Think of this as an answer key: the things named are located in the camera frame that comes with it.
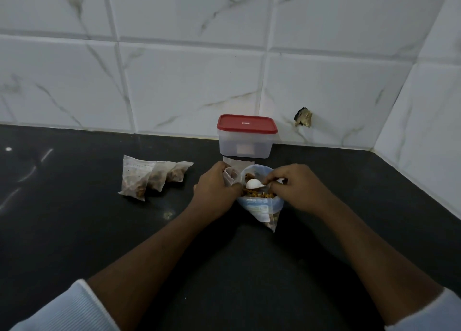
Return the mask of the person's left hand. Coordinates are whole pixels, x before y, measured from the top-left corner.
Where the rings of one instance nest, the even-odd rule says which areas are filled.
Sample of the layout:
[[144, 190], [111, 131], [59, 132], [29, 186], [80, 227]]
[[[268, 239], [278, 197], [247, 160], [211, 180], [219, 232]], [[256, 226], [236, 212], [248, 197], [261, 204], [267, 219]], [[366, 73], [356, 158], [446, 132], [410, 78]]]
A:
[[226, 196], [226, 184], [223, 173], [229, 165], [218, 161], [205, 172], [194, 186], [194, 194], [190, 205], [208, 223], [224, 215], [236, 199]]

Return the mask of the person's right hand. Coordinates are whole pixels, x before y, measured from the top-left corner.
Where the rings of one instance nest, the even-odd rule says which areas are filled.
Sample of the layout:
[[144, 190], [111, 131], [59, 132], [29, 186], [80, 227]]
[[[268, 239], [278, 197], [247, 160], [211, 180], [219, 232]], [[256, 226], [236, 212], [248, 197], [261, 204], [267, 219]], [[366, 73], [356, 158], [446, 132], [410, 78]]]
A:
[[287, 179], [285, 201], [300, 211], [320, 217], [337, 200], [307, 165], [291, 164], [278, 167], [266, 176], [262, 183], [266, 185], [278, 178]]

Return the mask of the white plastic spoon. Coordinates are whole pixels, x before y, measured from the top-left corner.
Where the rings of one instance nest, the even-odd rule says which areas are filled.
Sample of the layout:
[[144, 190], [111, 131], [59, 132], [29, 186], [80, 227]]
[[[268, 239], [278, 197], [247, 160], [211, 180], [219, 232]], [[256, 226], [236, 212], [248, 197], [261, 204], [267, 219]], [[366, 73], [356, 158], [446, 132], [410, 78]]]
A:
[[256, 178], [252, 178], [252, 179], [248, 180], [245, 183], [244, 188], [248, 189], [248, 190], [256, 190], [256, 189], [260, 189], [260, 188], [270, 188], [271, 184], [274, 183], [274, 182], [278, 182], [278, 183], [281, 183], [281, 184], [287, 184], [287, 179], [278, 178], [278, 179], [274, 180], [273, 182], [269, 182], [268, 184], [264, 185], [260, 180], [258, 180]]

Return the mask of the clear plastic snack bag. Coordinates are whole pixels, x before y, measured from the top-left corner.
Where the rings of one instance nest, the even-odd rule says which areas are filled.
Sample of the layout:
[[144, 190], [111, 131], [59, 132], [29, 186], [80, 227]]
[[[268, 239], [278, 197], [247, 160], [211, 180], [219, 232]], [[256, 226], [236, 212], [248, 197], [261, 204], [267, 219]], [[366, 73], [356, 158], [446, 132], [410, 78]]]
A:
[[[265, 165], [249, 165], [243, 170], [228, 167], [224, 170], [223, 178], [226, 186], [234, 183], [241, 183], [244, 186], [246, 173], [251, 173], [263, 181], [272, 171], [272, 168]], [[272, 232], [276, 231], [279, 215], [284, 205], [283, 199], [278, 196], [273, 199], [238, 197], [237, 202]]]

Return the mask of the person's left forearm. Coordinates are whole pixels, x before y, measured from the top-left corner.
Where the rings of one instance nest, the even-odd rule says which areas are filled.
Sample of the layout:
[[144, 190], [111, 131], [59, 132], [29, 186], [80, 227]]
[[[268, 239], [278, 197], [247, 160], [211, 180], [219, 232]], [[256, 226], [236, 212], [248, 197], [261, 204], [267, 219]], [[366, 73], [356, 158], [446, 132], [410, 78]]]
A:
[[121, 331], [134, 331], [187, 247], [229, 206], [192, 201], [164, 228], [87, 280]]

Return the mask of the person's right forearm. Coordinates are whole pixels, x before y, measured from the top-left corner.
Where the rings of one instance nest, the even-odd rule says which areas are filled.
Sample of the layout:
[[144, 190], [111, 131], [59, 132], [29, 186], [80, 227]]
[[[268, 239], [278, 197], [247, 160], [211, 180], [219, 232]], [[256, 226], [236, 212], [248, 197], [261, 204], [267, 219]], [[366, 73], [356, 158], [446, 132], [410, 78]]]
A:
[[439, 297], [443, 287], [376, 234], [332, 194], [315, 210], [334, 233], [386, 326], [395, 325]]

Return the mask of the brown snack mix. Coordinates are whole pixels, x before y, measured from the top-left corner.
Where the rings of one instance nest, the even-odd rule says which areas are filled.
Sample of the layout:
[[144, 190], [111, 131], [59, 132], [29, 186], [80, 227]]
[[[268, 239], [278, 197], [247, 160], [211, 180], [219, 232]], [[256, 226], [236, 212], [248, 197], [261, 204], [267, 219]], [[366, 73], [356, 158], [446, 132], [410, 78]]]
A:
[[[251, 173], [246, 173], [245, 178], [244, 178], [244, 186], [245, 186], [245, 183], [248, 180], [252, 179], [252, 178], [258, 179], [255, 175], [253, 175]], [[256, 189], [256, 190], [248, 190], [248, 189], [245, 189], [244, 186], [243, 186], [243, 191], [241, 193], [241, 197], [247, 197], [247, 198], [271, 198], [271, 199], [276, 197], [276, 194], [271, 192], [271, 190], [269, 188], [260, 188], [260, 189]]]

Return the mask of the clear plastic container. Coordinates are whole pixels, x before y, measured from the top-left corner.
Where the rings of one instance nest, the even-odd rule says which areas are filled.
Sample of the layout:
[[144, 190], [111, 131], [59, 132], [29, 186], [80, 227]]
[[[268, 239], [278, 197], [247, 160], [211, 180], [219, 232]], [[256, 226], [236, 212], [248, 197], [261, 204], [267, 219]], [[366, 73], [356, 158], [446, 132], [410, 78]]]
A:
[[226, 157], [267, 159], [277, 135], [218, 129], [219, 151]]

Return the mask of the filled clear snack pouch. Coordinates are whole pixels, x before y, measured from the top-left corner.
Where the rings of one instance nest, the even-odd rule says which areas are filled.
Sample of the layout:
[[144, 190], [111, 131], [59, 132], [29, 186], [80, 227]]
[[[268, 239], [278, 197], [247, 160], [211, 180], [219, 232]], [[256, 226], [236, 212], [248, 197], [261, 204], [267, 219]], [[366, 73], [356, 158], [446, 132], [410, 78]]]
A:
[[155, 161], [123, 157], [122, 186], [118, 194], [145, 201], [145, 192]]
[[172, 161], [156, 161], [147, 180], [147, 188], [161, 192], [167, 179], [168, 173], [176, 165]]
[[189, 161], [166, 162], [166, 182], [183, 182], [186, 171], [193, 165]]

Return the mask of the red container lid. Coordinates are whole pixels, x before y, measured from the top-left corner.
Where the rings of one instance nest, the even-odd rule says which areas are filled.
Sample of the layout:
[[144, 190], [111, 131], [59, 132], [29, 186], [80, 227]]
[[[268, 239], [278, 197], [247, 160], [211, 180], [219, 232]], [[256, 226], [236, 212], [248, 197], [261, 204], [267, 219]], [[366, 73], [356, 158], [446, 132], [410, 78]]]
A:
[[223, 114], [219, 117], [217, 129], [227, 132], [274, 135], [278, 133], [274, 120], [264, 116]]

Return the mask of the person's white right sleeve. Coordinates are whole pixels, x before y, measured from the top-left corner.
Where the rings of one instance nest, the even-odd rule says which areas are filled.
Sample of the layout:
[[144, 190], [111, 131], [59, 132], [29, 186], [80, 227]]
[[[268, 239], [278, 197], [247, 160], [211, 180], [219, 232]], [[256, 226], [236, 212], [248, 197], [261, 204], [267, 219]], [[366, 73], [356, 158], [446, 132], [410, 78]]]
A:
[[448, 288], [429, 305], [385, 331], [461, 331], [461, 298]]

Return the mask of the person's white sleeve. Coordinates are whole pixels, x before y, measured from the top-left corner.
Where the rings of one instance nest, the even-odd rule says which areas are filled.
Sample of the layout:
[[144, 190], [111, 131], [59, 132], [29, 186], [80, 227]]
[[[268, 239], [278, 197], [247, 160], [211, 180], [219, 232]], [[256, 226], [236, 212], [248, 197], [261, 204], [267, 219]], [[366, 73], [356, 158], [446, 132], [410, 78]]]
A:
[[10, 331], [120, 331], [85, 280], [43, 306]]
[[448, 288], [429, 305], [385, 331], [461, 331], [461, 298]]

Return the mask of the person's white left sleeve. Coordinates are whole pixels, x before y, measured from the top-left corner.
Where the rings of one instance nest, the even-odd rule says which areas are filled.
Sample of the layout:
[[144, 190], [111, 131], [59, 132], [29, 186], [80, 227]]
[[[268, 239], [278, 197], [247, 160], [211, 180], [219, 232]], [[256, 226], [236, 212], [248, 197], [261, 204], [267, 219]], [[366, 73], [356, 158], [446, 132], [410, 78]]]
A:
[[120, 331], [85, 280], [43, 306], [10, 331]]

